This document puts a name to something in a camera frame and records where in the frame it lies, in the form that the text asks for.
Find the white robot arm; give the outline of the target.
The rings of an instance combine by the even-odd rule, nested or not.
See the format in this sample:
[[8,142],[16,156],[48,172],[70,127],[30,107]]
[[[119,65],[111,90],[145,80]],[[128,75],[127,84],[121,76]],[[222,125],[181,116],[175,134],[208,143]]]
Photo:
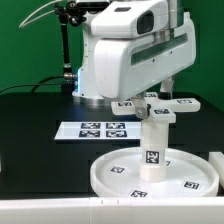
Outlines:
[[83,12],[84,56],[74,95],[144,119],[146,90],[170,97],[173,76],[196,57],[194,24],[184,0],[75,0]]

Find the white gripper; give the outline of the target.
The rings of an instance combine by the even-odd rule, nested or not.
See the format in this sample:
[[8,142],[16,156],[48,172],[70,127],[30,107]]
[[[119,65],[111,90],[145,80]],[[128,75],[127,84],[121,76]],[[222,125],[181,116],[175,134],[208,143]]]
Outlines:
[[153,35],[132,40],[101,39],[94,49],[97,90],[110,100],[132,97],[135,115],[147,119],[151,106],[137,94],[161,82],[159,98],[172,99],[171,76],[191,66],[195,58],[195,29],[189,13],[184,14],[183,25],[173,30],[169,41],[155,43]]

